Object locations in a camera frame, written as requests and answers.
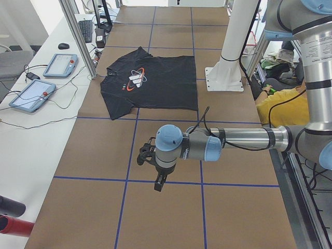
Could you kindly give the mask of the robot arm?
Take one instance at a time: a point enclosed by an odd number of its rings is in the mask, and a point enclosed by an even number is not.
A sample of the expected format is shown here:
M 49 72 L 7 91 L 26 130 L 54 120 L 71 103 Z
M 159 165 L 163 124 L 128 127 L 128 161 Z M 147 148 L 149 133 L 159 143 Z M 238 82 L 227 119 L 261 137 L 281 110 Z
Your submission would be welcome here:
M 255 101 L 263 128 L 191 127 L 183 132 L 162 126 L 152 150 L 156 191 L 177 159 L 217 161 L 227 147 L 290 151 L 331 169 L 331 1 L 268 1 L 265 34 L 268 40 L 300 42 L 301 86 L 274 94 L 263 88 Z

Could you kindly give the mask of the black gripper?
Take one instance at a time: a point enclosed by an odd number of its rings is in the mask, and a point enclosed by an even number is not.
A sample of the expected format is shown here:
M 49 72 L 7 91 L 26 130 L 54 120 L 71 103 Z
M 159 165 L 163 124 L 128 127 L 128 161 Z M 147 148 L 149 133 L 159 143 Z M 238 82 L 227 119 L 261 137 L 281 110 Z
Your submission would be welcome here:
M 170 163 L 156 162 L 155 168 L 158 172 L 158 175 L 154 183 L 154 190 L 162 191 L 167 176 L 175 170 L 175 162 L 170 162 Z

